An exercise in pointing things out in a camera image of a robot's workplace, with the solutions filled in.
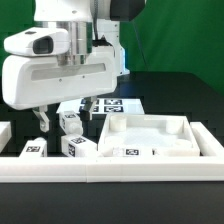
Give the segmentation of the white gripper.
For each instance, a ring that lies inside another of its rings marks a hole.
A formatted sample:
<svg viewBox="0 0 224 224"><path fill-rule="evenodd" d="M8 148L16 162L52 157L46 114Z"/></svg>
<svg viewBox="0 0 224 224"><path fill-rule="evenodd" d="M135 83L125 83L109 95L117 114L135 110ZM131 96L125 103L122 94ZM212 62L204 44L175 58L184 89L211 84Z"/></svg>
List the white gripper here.
<svg viewBox="0 0 224 224"><path fill-rule="evenodd" d="M116 85L114 59L101 53L89 55L84 64L65 66L56 57L11 55L2 69L3 100L17 110L34 108L42 132L49 131L45 105L85 97L80 119L90 121L96 96L113 92Z"/></svg>

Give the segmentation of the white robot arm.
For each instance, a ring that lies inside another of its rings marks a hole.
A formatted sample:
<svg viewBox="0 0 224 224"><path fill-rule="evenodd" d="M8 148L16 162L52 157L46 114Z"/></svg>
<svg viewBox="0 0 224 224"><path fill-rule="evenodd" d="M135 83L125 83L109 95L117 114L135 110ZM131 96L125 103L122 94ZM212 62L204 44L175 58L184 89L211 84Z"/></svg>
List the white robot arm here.
<svg viewBox="0 0 224 224"><path fill-rule="evenodd" d="M48 106L86 100L89 120L97 97L126 74L119 25L138 16L147 0L35 0L36 25L4 40L2 96L16 110L32 109L49 130Z"/></svg>

